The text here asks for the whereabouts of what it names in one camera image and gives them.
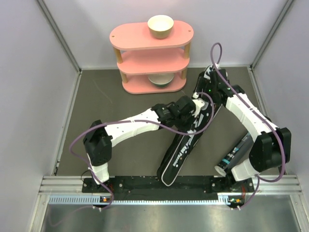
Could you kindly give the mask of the black racket bag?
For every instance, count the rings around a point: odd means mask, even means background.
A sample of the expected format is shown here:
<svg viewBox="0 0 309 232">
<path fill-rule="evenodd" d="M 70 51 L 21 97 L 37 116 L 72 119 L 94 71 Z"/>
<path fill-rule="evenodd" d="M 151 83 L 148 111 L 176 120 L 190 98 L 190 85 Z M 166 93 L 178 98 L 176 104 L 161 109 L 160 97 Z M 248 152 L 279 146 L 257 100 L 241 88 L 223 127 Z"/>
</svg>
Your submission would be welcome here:
<svg viewBox="0 0 309 232">
<path fill-rule="evenodd" d="M 200 95 L 200 97 L 205 105 L 201 109 L 199 115 L 195 118 L 189 130 L 186 131 L 188 135 L 175 135 L 157 170 L 158 179 L 167 187 L 174 183 L 184 162 L 192 152 L 200 137 L 203 135 L 203 133 L 196 135 L 190 135 L 190 133 L 203 129 L 209 122 L 211 114 L 217 114 L 219 109 L 218 106 L 215 106 L 215 108 L 212 109 L 211 102 L 206 96 Z"/>
</svg>

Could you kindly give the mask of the black shuttlecock tube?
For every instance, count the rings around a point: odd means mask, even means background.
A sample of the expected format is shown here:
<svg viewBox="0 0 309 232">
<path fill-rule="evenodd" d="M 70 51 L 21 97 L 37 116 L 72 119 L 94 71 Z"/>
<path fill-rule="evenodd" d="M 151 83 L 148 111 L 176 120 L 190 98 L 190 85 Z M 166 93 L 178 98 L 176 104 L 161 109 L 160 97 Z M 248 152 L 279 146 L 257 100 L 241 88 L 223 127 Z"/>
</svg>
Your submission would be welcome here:
<svg viewBox="0 0 309 232">
<path fill-rule="evenodd" d="M 242 139 L 225 155 L 214 167 L 218 174 L 226 176 L 226 173 L 236 166 L 253 145 L 250 133 L 246 133 Z"/>
</svg>

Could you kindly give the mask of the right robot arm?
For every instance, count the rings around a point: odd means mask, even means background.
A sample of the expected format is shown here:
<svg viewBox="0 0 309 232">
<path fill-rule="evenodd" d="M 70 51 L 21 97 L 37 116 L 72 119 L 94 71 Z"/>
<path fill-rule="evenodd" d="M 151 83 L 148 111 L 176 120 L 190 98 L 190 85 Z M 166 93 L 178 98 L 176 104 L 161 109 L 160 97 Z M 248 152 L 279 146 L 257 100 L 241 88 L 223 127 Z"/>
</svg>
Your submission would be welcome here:
<svg viewBox="0 0 309 232">
<path fill-rule="evenodd" d="M 224 106 L 233 113 L 253 140 L 249 157 L 227 171 L 225 176 L 226 187 L 237 191 L 242 187 L 243 180 L 290 161 L 292 134 L 262 115 L 240 86 L 231 86 L 225 69 L 212 70 L 208 75 L 210 85 L 207 91 L 214 104 Z"/>
</svg>

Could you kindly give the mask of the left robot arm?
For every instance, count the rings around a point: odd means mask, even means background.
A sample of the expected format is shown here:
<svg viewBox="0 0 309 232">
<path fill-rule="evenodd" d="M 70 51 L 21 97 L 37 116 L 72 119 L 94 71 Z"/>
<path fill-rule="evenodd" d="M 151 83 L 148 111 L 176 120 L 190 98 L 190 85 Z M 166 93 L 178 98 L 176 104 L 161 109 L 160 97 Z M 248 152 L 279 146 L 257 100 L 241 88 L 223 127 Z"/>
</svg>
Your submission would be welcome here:
<svg viewBox="0 0 309 232">
<path fill-rule="evenodd" d="M 120 142 L 139 134 L 175 126 L 180 132 L 189 132 L 191 125 L 205 106 L 202 99 L 182 96 L 176 102 L 156 104 L 146 111 L 115 124 L 97 128 L 83 139 L 90 161 L 93 186 L 98 191 L 109 187 L 108 161 L 112 158 L 112 148 Z"/>
</svg>

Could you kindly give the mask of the green bowl on bottom shelf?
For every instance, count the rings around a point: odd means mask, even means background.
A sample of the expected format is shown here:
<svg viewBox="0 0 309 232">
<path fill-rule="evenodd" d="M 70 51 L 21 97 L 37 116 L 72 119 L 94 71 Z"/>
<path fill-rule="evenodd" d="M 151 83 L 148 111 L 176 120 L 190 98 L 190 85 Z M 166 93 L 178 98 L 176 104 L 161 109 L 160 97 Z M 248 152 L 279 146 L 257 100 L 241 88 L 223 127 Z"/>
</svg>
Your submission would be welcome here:
<svg viewBox="0 0 309 232">
<path fill-rule="evenodd" d="M 156 87 L 167 87 L 174 79 L 173 73 L 158 73 L 148 75 L 149 81 Z"/>
</svg>

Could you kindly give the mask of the pink three-tier shelf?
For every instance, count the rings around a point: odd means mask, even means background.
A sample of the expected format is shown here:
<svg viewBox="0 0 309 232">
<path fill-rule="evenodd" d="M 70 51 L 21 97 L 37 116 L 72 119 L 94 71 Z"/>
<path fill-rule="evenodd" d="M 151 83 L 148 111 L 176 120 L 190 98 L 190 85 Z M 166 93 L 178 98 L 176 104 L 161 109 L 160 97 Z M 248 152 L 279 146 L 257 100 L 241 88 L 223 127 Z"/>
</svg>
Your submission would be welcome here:
<svg viewBox="0 0 309 232">
<path fill-rule="evenodd" d="M 115 27 L 110 33 L 110 42 L 124 90 L 130 94 L 181 90 L 186 84 L 193 35 L 193 28 L 178 20 L 164 39 L 153 37 L 146 22 Z M 165 73 L 174 75 L 167 87 L 156 87 L 148 78 L 151 74 Z"/>
</svg>

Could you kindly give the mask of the cream bowl on top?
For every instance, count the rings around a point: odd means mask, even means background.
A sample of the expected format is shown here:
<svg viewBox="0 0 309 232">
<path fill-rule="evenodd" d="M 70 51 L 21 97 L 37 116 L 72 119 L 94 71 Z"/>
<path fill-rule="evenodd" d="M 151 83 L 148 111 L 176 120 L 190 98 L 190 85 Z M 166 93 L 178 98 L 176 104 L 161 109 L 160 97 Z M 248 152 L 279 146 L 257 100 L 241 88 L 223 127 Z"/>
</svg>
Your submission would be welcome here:
<svg viewBox="0 0 309 232">
<path fill-rule="evenodd" d="M 174 20 L 167 15 L 155 15 L 147 22 L 150 34 L 156 39 L 167 38 L 174 26 Z"/>
</svg>

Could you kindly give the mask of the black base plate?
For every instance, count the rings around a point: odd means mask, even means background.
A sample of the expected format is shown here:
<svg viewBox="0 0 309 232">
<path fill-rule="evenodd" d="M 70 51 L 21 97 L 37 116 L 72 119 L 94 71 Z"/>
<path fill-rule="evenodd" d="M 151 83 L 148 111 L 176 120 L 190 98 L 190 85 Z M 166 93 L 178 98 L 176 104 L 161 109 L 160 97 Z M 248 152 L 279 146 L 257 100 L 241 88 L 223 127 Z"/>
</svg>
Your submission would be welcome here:
<svg viewBox="0 0 309 232">
<path fill-rule="evenodd" d="M 236 193 L 243 196 L 254 191 L 251 179 L 229 187 L 223 177 L 178 176 L 167 187 L 155 176 L 115 176 L 105 182 L 114 199 L 125 200 L 214 200 L 217 193 Z"/>
</svg>

